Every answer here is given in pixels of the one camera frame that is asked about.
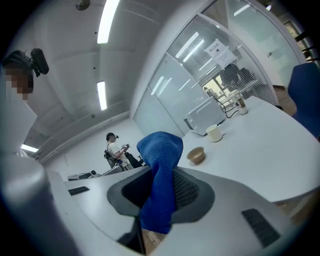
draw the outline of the fluorescent light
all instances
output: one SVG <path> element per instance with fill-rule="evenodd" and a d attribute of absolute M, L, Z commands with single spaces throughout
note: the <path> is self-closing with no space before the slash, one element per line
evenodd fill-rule
<path fill-rule="evenodd" d="M 161 76 L 158 80 L 158 82 L 156 82 L 156 85 L 155 87 L 153 88 L 152 92 L 151 92 L 151 95 L 154 95 L 156 90 L 158 89 L 159 85 L 161 84 L 162 80 L 164 79 L 165 77 L 164 76 Z"/>
<path fill-rule="evenodd" d="M 168 79 L 168 81 L 166 81 L 166 83 L 164 84 L 164 86 L 161 88 L 161 90 L 159 91 L 158 96 L 163 92 L 163 90 L 167 87 L 167 85 L 169 84 L 169 82 L 171 81 L 172 77 L 170 77 Z"/>
<path fill-rule="evenodd" d="M 199 36 L 199 33 L 198 32 L 195 32 L 193 34 L 193 36 L 191 36 L 189 38 L 188 41 L 186 41 L 186 43 L 182 46 L 182 48 L 180 49 L 180 51 L 178 51 L 178 53 L 176 54 L 176 58 L 179 58 L 184 52 L 185 50 L 191 45 L 191 43 Z"/>
<path fill-rule="evenodd" d="M 185 82 L 185 84 L 184 84 L 184 85 L 182 85 L 182 87 L 179 89 L 179 91 L 181 91 L 181 90 L 182 90 L 182 88 L 183 88 L 183 87 L 185 87 L 185 85 L 186 85 L 190 80 L 191 80 L 191 79 L 189 79 L 188 81 L 186 81 L 186 82 Z"/>
<path fill-rule="evenodd" d="M 214 70 L 216 68 L 216 66 L 214 66 L 213 68 L 211 68 L 210 70 L 209 70 L 209 72 L 208 73 L 206 73 L 205 75 L 208 75 L 212 70 Z"/>
<path fill-rule="evenodd" d="M 208 65 L 209 62 L 212 61 L 212 58 L 209 59 L 202 67 L 200 67 L 199 71 L 202 70 L 206 65 Z"/>
<path fill-rule="evenodd" d="M 189 52 L 189 54 L 183 59 L 183 62 L 186 62 L 192 54 L 205 42 L 205 40 L 201 40 L 193 49 Z"/>
<path fill-rule="evenodd" d="M 239 13 L 243 12 L 245 9 L 249 8 L 250 5 L 249 4 L 246 4 L 244 7 L 240 8 L 239 10 L 237 10 L 233 16 L 237 16 Z"/>
<path fill-rule="evenodd" d="M 38 151 L 37 148 L 32 147 L 32 146 L 27 146 L 25 144 L 22 144 L 21 149 L 28 150 L 28 151 L 31 151 L 31 152 L 34 152 L 34 153 Z"/>
<path fill-rule="evenodd" d="M 120 0 L 106 0 L 105 2 L 98 31 L 98 44 L 108 42 L 112 20 L 114 19 L 119 1 Z"/>
<path fill-rule="evenodd" d="M 98 87 L 98 95 L 99 95 L 101 110 L 105 110 L 107 109 L 106 83 L 104 81 L 97 82 L 96 86 Z"/>

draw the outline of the wooden floor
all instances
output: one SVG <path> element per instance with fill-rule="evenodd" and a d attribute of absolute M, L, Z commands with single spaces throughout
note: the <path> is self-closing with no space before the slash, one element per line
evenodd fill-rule
<path fill-rule="evenodd" d="M 275 93 L 279 101 L 279 105 L 283 107 L 283 111 L 292 116 L 296 111 L 296 104 L 290 98 L 285 89 L 275 88 Z M 302 225 L 311 216 L 314 207 L 320 200 L 320 192 L 292 200 L 290 203 L 277 204 L 283 212 L 290 216 L 292 223 L 296 226 Z M 146 229 L 142 229 L 142 236 L 146 254 L 149 255 L 163 239 L 165 234 L 152 232 Z"/>
<path fill-rule="evenodd" d="M 296 104 L 290 98 L 285 89 L 274 88 L 275 94 L 278 98 L 279 105 L 283 107 L 283 111 L 292 116 L 297 111 Z"/>

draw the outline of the glass partition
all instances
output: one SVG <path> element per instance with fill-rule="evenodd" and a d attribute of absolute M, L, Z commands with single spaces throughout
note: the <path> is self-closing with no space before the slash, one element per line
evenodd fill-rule
<path fill-rule="evenodd" d="M 167 132 L 178 137 L 183 137 L 170 115 L 147 88 L 137 108 L 133 121 L 144 136 L 154 132 Z"/>
<path fill-rule="evenodd" d="M 209 98 L 197 81 L 174 58 L 165 55 L 148 87 L 185 135 L 187 113 Z"/>
<path fill-rule="evenodd" d="M 276 104 L 273 88 L 242 45 L 201 16 L 185 28 L 168 53 L 226 107 L 231 106 L 228 96 L 235 89 L 246 99 L 256 96 Z"/>
<path fill-rule="evenodd" d="M 244 0 L 218 0 L 203 14 L 242 40 L 274 85 L 288 87 L 293 67 L 300 61 L 282 32 L 258 9 Z"/>

